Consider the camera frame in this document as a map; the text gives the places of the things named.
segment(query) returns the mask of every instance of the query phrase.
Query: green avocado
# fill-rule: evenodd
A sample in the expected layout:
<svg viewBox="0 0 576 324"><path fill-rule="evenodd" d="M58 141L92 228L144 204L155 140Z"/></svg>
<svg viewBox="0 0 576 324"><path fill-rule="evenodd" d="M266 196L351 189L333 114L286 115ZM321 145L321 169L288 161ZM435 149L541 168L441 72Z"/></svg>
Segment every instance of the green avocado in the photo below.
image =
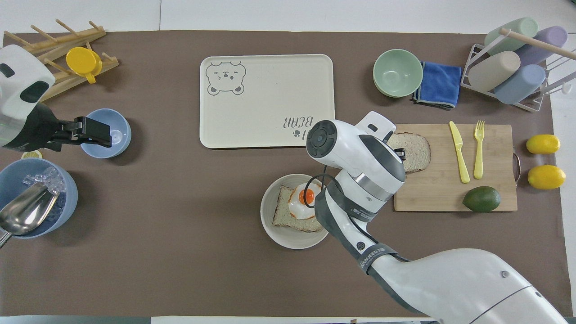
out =
<svg viewBox="0 0 576 324"><path fill-rule="evenodd" d="M462 204L473 212L488 213L500 205L500 193L492 187L476 187L466 193Z"/></svg>

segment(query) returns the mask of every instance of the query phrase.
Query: bear face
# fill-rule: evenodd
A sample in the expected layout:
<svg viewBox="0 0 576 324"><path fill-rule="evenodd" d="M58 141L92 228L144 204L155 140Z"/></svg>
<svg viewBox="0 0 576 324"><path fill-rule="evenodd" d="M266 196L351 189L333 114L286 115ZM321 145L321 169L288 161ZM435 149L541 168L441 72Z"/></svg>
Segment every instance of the bear face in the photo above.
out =
<svg viewBox="0 0 576 324"><path fill-rule="evenodd" d="M246 68L240 62L238 64L221 62L217 65L210 63L206 68L208 93L215 96L220 91L232 91L235 95L239 95L244 92L242 81L245 75Z"/></svg>

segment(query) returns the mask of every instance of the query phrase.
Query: slice of bread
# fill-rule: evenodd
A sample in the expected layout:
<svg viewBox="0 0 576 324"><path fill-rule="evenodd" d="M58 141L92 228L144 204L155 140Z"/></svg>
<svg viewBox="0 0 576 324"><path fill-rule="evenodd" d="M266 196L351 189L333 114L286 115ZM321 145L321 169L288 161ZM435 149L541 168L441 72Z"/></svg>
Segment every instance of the slice of bread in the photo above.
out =
<svg viewBox="0 0 576 324"><path fill-rule="evenodd" d="M421 135L394 133L390 136L387 144L392 149L404 148L406 160L403 164L406 172L422 171L430 164L430 143Z"/></svg>
<svg viewBox="0 0 576 324"><path fill-rule="evenodd" d="M303 232L317 232L322 229L322 225L318 223L316 217L307 220L299 220L290 215L288 202L290 195L294 189L285 186L280 187L280 194L278 195L278 203L276 211L274 212L274 219L272 220L273 226L288 226Z"/></svg>

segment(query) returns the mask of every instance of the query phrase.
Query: mint green bowl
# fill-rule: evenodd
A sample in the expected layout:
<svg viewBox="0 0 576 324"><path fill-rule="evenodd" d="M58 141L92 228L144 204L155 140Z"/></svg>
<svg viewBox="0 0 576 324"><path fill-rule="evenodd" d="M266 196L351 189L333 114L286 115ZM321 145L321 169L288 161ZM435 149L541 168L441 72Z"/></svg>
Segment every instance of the mint green bowl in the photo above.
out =
<svg viewBox="0 0 576 324"><path fill-rule="evenodd" d="M416 91L422 83L422 64L414 54L397 48L378 57L372 76L380 92L400 98Z"/></svg>

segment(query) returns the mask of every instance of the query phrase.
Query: brown table mat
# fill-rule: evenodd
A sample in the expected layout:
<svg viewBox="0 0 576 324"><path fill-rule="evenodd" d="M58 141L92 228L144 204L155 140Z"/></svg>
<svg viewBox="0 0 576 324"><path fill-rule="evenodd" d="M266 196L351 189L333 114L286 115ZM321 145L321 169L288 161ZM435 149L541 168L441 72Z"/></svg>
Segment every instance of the brown table mat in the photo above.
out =
<svg viewBox="0 0 576 324"><path fill-rule="evenodd" d="M552 133L550 102L530 113L461 89L453 111L382 95L372 65L391 48L423 61L464 66L483 35L328 32L115 32L92 43L120 66L47 100L58 118L120 111L132 143L99 160L80 147L44 151L78 185L78 207L61 228L0 251L0 315L238 315L412 317L334 238L304 251L274 243L260 223L266 188L286 174L318 174L304 148L211 150L199 141L199 67L207 56L310 54L332 58L336 117L369 111L395 123L510 124L522 161L518 212L399 213L392 201L369 232L417 259L452 248L496 253L564 316L571 315L559 190L537 191L526 139ZM0 168L20 158L2 149Z"/></svg>

